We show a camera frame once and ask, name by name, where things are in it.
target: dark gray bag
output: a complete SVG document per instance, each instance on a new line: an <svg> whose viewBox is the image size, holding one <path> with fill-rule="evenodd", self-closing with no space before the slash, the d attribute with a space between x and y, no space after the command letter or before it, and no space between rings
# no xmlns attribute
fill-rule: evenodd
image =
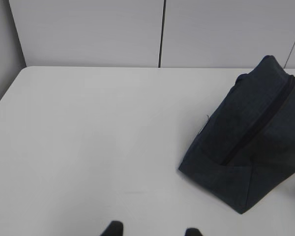
<svg viewBox="0 0 295 236"><path fill-rule="evenodd" d="M238 213L295 173L295 77L273 56L240 75L179 170Z"/></svg>

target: zipper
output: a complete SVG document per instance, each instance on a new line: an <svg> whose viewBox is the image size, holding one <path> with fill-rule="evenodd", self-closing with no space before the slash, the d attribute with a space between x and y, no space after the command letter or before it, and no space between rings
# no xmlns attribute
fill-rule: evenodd
<svg viewBox="0 0 295 236"><path fill-rule="evenodd" d="M226 156L221 165L227 165L234 158L240 149L246 146L275 116L285 103L293 88L295 87L295 76L290 75L287 83L284 85L280 93L273 100L266 111L257 119L253 126L247 131L247 133L241 138L237 145Z"/></svg>

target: white wall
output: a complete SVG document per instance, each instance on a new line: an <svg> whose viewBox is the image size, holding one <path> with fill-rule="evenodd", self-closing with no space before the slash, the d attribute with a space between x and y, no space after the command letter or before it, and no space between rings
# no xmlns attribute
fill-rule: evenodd
<svg viewBox="0 0 295 236"><path fill-rule="evenodd" d="M0 0L0 99L25 67L7 1Z"/></svg>
<svg viewBox="0 0 295 236"><path fill-rule="evenodd" d="M163 0L12 0L31 65L158 64Z"/></svg>
<svg viewBox="0 0 295 236"><path fill-rule="evenodd" d="M284 65L295 40L295 0L168 0L163 67Z"/></svg>
<svg viewBox="0 0 295 236"><path fill-rule="evenodd" d="M28 65L157 67L164 0L11 0ZM167 0L162 67L284 66L295 0ZM295 68L295 48L287 64Z"/></svg>

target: black object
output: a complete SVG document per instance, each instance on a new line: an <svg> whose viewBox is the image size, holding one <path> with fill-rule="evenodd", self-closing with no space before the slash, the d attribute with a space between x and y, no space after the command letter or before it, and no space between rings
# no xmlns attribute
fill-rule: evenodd
<svg viewBox="0 0 295 236"><path fill-rule="evenodd" d="M203 236L198 229L189 228L186 230L185 236Z"/></svg>
<svg viewBox="0 0 295 236"><path fill-rule="evenodd" d="M242 214L295 173L295 77L274 56L240 75L179 170Z"/></svg>
<svg viewBox="0 0 295 236"><path fill-rule="evenodd" d="M120 221L112 221L101 236L122 236L123 224Z"/></svg>
<svg viewBox="0 0 295 236"><path fill-rule="evenodd" d="M112 221L101 236L122 236L123 224L120 221ZM189 228L186 230L185 236L202 236L200 231L195 228Z"/></svg>

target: white table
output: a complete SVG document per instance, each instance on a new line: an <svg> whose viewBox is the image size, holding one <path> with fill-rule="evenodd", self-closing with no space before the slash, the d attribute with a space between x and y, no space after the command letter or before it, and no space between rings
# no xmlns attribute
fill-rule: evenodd
<svg viewBox="0 0 295 236"><path fill-rule="evenodd" d="M0 236L295 236L295 175L239 215L177 172L248 71L24 69L0 102Z"/></svg>

